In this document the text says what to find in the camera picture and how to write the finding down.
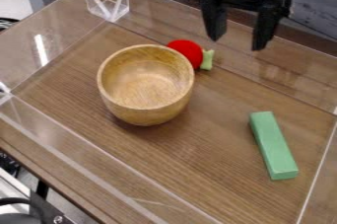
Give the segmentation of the red plush fruit green leaf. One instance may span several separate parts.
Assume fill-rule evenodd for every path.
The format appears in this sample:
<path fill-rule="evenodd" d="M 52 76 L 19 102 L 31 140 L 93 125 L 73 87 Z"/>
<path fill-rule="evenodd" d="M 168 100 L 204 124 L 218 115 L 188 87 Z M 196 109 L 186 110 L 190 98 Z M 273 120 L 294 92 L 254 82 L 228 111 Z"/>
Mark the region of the red plush fruit green leaf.
<path fill-rule="evenodd" d="M 205 50 L 194 41 L 176 39 L 168 47 L 180 52 L 188 59 L 193 69 L 210 70 L 213 67 L 214 50 Z"/>

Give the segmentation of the wooden bowl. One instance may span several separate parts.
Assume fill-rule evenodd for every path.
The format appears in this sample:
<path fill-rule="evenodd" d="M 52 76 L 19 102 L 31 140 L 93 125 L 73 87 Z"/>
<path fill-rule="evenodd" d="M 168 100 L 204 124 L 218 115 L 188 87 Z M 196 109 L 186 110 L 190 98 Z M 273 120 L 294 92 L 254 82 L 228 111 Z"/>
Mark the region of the wooden bowl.
<path fill-rule="evenodd" d="M 106 109 L 122 121 L 150 126 L 168 122 L 190 99 L 194 72 L 172 48 L 137 44 L 101 63 L 96 83 Z"/>

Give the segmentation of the green rectangular block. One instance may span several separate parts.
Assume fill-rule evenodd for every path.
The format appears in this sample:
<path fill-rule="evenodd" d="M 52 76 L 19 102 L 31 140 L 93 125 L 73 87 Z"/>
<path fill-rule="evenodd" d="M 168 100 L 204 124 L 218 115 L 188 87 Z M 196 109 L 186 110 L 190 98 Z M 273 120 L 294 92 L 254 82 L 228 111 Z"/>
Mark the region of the green rectangular block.
<path fill-rule="evenodd" d="M 273 181 L 293 179 L 298 175 L 281 128 L 272 112 L 252 112 L 249 123 Z"/>

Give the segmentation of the clear acrylic corner bracket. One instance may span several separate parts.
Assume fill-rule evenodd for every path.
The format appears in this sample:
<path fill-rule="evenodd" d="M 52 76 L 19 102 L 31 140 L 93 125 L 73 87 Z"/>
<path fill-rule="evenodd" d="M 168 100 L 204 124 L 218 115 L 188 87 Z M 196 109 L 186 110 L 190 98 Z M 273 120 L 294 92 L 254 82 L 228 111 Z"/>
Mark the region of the clear acrylic corner bracket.
<path fill-rule="evenodd" d="M 110 23 L 116 23 L 130 10 L 129 0 L 85 0 L 88 12 Z"/>

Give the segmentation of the clear acrylic tray wall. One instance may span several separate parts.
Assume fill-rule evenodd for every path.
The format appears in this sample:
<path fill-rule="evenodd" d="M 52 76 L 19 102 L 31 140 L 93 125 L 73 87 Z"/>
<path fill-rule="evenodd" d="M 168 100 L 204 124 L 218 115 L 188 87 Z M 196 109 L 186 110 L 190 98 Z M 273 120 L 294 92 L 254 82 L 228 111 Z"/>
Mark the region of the clear acrylic tray wall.
<path fill-rule="evenodd" d="M 0 149 L 104 224 L 221 224 L 3 88 Z"/>

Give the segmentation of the black metal bracket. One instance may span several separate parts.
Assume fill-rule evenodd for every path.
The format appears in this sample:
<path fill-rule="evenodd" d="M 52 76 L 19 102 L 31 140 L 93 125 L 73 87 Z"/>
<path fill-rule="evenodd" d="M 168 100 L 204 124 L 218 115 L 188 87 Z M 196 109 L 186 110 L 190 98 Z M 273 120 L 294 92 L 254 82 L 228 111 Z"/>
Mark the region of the black metal bracket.
<path fill-rule="evenodd" d="M 29 213 L 43 221 L 43 224 L 76 224 L 33 191 L 29 201 Z"/>

